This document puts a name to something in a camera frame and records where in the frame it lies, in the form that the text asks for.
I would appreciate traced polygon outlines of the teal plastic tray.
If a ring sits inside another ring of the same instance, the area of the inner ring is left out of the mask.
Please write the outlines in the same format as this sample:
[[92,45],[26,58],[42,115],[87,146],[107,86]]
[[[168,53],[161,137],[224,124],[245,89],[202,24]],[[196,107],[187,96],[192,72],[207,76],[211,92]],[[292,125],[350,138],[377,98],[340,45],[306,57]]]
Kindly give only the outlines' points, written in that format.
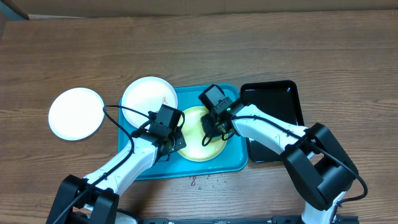
[[[231,100],[236,100],[240,97],[239,90],[235,86],[230,84],[217,85],[221,87],[225,95],[230,97]],[[209,85],[176,87],[175,91],[178,98],[178,109],[185,110],[192,106],[203,106],[198,99],[198,96],[207,87],[209,87]],[[130,133],[136,129],[125,119],[122,109],[119,109],[118,122]],[[128,140],[128,137],[119,129],[119,152],[125,147]],[[248,149],[245,138],[233,136],[227,141],[222,152],[208,161],[189,161],[188,159],[183,158],[178,152],[172,153],[169,161],[164,161],[166,158],[167,156],[162,157],[161,160],[163,162],[159,161],[150,169],[145,170],[136,179],[136,181],[239,171],[243,169],[248,162]]]

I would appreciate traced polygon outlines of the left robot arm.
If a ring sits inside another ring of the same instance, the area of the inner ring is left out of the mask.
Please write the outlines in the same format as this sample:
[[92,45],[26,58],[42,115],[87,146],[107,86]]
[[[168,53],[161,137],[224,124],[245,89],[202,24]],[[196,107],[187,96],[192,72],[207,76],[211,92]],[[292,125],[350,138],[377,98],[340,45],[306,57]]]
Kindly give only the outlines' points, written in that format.
[[145,170],[161,157],[186,146],[183,125],[144,123],[127,136],[124,149],[98,170],[66,177],[56,194],[47,223],[139,223],[118,208],[119,199]]

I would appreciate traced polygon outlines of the green yellow sponge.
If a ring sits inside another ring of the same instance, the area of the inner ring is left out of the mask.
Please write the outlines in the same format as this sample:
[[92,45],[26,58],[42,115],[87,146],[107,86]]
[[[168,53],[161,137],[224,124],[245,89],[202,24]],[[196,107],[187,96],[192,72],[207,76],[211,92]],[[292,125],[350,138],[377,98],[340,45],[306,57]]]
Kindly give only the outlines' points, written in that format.
[[213,141],[220,140],[222,138],[223,133],[220,131],[213,131],[211,134],[209,134],[208,138],[211,138]]

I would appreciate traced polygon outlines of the yellow plate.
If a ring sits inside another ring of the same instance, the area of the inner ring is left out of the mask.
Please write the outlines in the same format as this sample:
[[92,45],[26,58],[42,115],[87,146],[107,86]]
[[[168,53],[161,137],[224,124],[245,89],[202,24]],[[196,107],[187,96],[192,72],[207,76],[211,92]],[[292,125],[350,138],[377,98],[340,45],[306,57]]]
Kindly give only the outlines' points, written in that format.
[[201,124],[201,117],[208,114],[204,106],[194,106],[183,111],[185,122],[182,127],[186,146],[180,149],[178,153],[194,162],[204,162],[215,158],[226,146],[226,141],[221,138],[213,138],[209,145],[202,146],[202,140],[205,132]]

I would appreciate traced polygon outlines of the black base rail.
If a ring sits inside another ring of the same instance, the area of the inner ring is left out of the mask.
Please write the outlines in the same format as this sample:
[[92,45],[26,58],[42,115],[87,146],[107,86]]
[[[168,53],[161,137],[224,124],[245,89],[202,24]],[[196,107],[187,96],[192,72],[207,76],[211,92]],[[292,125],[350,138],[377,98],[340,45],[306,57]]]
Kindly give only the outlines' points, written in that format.
[[272,218],[232,218],[232,219],[181,219],[145,218],[138,224],[299,224],[303,223],[298,215],[274,216]]

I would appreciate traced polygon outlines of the black plastic tray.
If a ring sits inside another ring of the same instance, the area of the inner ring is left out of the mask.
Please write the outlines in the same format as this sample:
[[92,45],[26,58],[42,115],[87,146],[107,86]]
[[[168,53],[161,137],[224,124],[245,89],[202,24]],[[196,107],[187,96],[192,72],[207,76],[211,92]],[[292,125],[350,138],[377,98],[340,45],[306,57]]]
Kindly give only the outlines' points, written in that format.
[[[304,125],[299,94],[291,80],[247,83],[241,89],[241,99],[256,105],[262,112],[286,123]],[[255,163],[278,162],[280,157],[257,141],[247,138],[250,160]]]

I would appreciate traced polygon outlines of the white plate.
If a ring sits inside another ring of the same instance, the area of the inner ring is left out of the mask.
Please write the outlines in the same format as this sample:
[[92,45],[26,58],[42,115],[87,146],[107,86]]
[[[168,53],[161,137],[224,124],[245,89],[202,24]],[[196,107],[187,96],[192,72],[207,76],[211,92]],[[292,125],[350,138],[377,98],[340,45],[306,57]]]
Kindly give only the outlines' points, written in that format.
[[89,88],[72,88],[52,103],[48,122],[52,132],[67,141],[79,141],[94,134],[104,120],[104,101]]
[[171,84],[158,77],[143,77],[132,82],[121,98],[121,106],[144,115],[157,112],[161,105],[177,108],[178,98]]

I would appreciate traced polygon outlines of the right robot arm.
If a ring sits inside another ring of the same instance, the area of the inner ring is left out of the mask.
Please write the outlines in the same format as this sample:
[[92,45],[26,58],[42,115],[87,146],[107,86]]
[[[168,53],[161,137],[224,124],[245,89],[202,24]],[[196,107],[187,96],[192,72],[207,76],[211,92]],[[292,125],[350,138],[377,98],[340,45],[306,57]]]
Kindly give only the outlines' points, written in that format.
[[286,123],[255,105],[207,104],[206,136],[233,133],[261,143],[280,156],[297,192],[305,200],[301,223],[337,223],[353,182],[363,179],[341,144],[324,125]]

